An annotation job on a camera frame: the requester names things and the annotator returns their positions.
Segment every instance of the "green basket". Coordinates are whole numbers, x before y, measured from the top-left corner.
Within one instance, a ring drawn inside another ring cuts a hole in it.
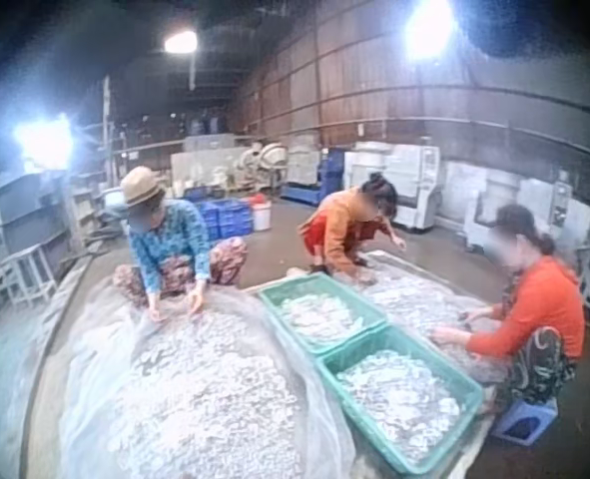
[[[339,384],[336,375],[382,349],[391,349],[424,360],[432,373],[445,380],[462,413],[454,426],[423,459],[408,461],[402,451],[388,441],[365,409]],[[352,419],[372,446],[399,473],[424,474],[433,469],[456,443],[474,418],[483,401],[481,386],[460,372],[427,346],[420,344],[396,327],[385,325],[355,337],[317,359],[321,377],[341,402],[343,411]]]
[[[334,343],[317,343],[301,336],[283,316],[280,307],[286,299],[293,299],[310,293],[326,293],[331,296],[339,297],[345,302],[352,314],[363,318],[363,328],[356,331],[352,336],[340,339]],[[271,320],[277,321],[279,325],[284,327],[296,340],[296,342],[315,356],[325,354],[351,338],[380,327],[385,323],[385,313],[382,310],[359,295],[352,288],[335,281],[322,272],[287,279],[279,284],[265,287],[259,292],[259,298],[271,312]]]

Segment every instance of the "bright lamp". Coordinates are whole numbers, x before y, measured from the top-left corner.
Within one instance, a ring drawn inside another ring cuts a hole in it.
[[[73,137],[65,115],[53,122],[20,125],[15,138],[25,159],[43,170],[65,170],[73,153]]]
[[[448,0],[422,0],[405,27],[405,46],[410,60],[438,57],[454,30]]]
[[[197,50],[197,34],[192,30],[175,34],[166,40],[164,50],[166,53],[194,53]]]

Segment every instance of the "woman sitting on floor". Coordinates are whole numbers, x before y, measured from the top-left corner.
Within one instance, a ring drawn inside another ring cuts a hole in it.
[[[130,171],[122,190],[137,266],[118,266],[113,283],[135,305],[148,305],[154,321],[161,320],[159,302],[164,296],[186,292],[190,311],[196,312],[204,305],[209,281],[235,282],[248,254],[243,239],[225,239],[210,249],[197,208],[187,201],[165,200],[148,168]]]
[[[470,311],[466,320],[502,318],[501,326],[489,333],[437,327],[433,339],[488,356],[512,356],[511,395],[543,404],[574,377],[583,352],[585,319],[578,281],[552,256],[554,241],[537,232],[526,208],[501,208],[490,235],[494,253],[514,279],[502,305]]]
[[[358,270],[364,261],[356,255],[364,241],[380,231],[405,249],[405,241],[394,233],[389,221],[396,215],[396,200],[394,186],[379,173],[372,174],[361,188],[325,198],[298,228],[312,256],[311,270],[329,273],[335,269],[367,282],[367,274]]]

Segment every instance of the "blue stool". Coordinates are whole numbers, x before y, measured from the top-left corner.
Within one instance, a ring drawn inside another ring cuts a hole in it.
[[[496,422],[492,435],[521,446],[530,446],[558,415],[556,398],[535,406],[519,399]]]

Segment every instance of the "metal wall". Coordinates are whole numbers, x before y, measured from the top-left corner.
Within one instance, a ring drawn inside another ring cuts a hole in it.
[[[321,0],[237,91],[234,131],[319,130],[325,146],[429,136],[448,161],[545,181],[569,169],[590,203],[590,53],[495,59],[456,32],[438,61],[412,62],[407,5]]]

